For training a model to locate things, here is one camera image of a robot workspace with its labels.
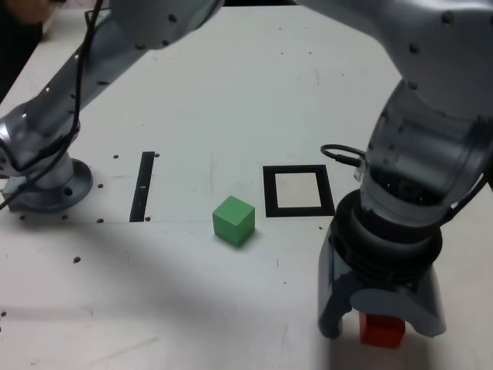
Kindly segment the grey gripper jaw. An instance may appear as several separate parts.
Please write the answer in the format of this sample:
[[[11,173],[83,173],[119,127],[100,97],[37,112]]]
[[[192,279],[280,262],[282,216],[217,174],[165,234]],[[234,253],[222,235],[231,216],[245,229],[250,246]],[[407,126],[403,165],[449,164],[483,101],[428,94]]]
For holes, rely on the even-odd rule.
[[[350,296],[362,288],[356,274],[337,253],[329,227],[318,261],[317,322],[325,338],[342,333],[342,319],[352,310]]]
[[[426,337],[445,333],[446,323],[434,268],[413,286],[394,290],[365,288],[350,296],[352,308],[366,314],[400,318]]]

